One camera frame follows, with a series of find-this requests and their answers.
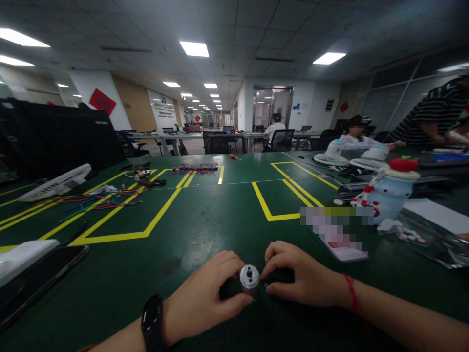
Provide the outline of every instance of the person sitting at desk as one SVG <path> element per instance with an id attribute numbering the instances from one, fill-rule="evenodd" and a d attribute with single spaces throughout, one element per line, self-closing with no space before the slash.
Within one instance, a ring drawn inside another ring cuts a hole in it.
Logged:
<path id="1" fill-rule="evenodd" d="M 444 145 L 445 133 L 455 125 L 469 100 L 467 68 L 460 72 L 458 78 L 432 89 L 391 132 L 389 139 L 409 145 Z"/>
<path id="2" fill-rule="evenodd" d="M 370 149 L 381 145 L 381 142 L 363 136 L 366 126 L 367 123 L 363 121 L 360 115 L 356 115 L 349 119 L 347 123 L 347 131 L 339 138 L 344 143 L 342 149 Z M 404 146 L 405 143 L 397 141 L 385 145 L 389 147 L 389 150 L 394 150 L 396 147 Z"/>
<path id="3" fill-rule="evenodd" d="M 287 128 L 282 123 L 282 115 L 279 113 L 272 114 L 272 118 L 274 119 L 274 123 L 271 124 L 264 132 L 264 138 L 268 140 L 268 145 L 272 144 L 272 137 L 274 136 L 274 132 L 276 130 L 286 130 Z"/>
<path id="4" fill-rule="evenodd" d="M 469 351 L 468 324 L 394 297 L 345 273 L 334 272 L 292 244 L 272 242 L 265 252 L 265 262 L 261 280 L 285 267 L 295 273 L 291 284 L 268 285 L 267 293 L 272 296 L 309 306 L 351 310 L 412 351 Z M 197 336 L 237 316 L 253 298 L 240 293 L 220 300 L 219 291 L 244 265 L 232 251 L 216 254 L 161 305 L 151 307 L 149 317 L 144 316 L 144 325 L 139 318 L 92 351 L 164 351 L 178 341 Z"/>

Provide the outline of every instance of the hand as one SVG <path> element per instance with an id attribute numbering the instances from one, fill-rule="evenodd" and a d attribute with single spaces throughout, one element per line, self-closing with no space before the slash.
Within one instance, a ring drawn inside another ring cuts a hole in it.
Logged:
<path id="1" fill-rule="evenodd" d="M 272 283 L 267 293 L 311 306 L 340 305 L 348 291 L 347 280 L 318 263 L 298 247 L 284 241 L 272 242 L 265 252 L 267 265 L 261 275 L 265 280 L 275 269 L 288 267 L 295 271 L 293 284 Z"/>
<path id="2" fill-rule="evenodd" d="M 234 252 L 210 258 L 163 303 L 163 338 L 167 347 L 231 319 L 252 303 L 245 293 L 221 301 L 220 287 L 245 263 Z"/>

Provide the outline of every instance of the striped shirt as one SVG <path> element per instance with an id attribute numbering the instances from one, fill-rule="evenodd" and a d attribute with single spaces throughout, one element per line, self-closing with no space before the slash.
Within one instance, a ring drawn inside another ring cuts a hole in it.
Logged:
<path id="1" fill-rule="evenodd" d="M 437 124 L 438 134 L 443 136 L 454 126 L 467 102 L 458 80 L 431 90 L 391 132 L 389 141 L 401 140 L 409 145 L 431 143 L 430 136 L 420 128 L 421 123 Z"/>

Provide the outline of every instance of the white fan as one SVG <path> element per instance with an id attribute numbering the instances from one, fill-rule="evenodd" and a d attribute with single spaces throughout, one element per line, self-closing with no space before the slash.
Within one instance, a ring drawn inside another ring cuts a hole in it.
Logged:
<path id="1" fill-rule="evenodd" d="M 17 201 L 33 202 L 54 195 L 62 195 L 85 182 L 85 177 L 90 171 L 90 164 L 79 166 L 23 194 Z"/>
<path id="2" fill-rule="evenodd" d="M 326 165 L 346 166 L 348 159 L 341 156 L 342 146 L 343 142 L 340 139 L 334 139 L 327 146 L 325 153 L 315 155 L 313 159 Z"/>
<path id="3" fill-rule="evenodd" d="M 389 168 L 389 165 L 384 161 L 388 155 L 389 148 L 382 144 L 365 151 L 362 157 L 350 160 L 350 165 L 372 171 L 382 167 Z"/>

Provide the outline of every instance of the bundle of wires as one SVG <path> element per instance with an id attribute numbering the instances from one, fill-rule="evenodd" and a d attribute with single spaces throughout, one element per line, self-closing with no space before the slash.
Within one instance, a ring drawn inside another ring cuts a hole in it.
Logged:
<path id="1" fill-rule="evenodd" d="M 192 174 L 195 173 L 196 171 L 199 174 L 202 175 L 207 175 L 207 174 L 215 174 L 215 170 L 218 168 L 218 163 L 204 163 L 204 164 L 181 164 L 179 168 L 174 166 L 174 169 L 172 170 L 173 175 L 186 175 L 186 174 Z"/>
<path id="2" fill-rule="evenodd" d="M 118 207 L 123 207 L 123 206 L 128 206 L 128 205 L 136 205 L 138 203 L 141 203 L 142 201 L 139 200 L 137 202 L 133 203 L 121 203 L 116 201 L 116 196 L 121 195 L 121 196 L 137 196 L 139 195 L 140 192 L 135 191 L 135 190 L 128 190 L 128 189 L 122 189 L 122 190 L 117 190 L 115 192 L 101 192 L 101 193 L 96 193 L 93 195 L 81 195 L 81 196 L 67 196 L 63 198 L 55 198 L 52 201 L 49 202 L 44 202 L 44 203 L 38 203 L 39 204 L 62 204 L 62 203 L 79 203 L 76 206 L 65 210 L 61 212 L 61 214 L 68 213 L 72 210 L 75 210 L 79 208 L 76 212 L 73 214 L 67 216 L 66 218 L 63 218 L 59 222 L 63 222 L 68 220 L 69 218 L 72 218 L 73 216 L 84 212 L 88 209 L 90 210 L 102 210 L 102 209 L 112 209 L 112 208 L 118 208 Z M 100 199 L 104 201 L 104 203 L 98 203 L 98 204 L 93 204 L 86 206 L 87 204 L 93 202 L 96 203 Z"/>

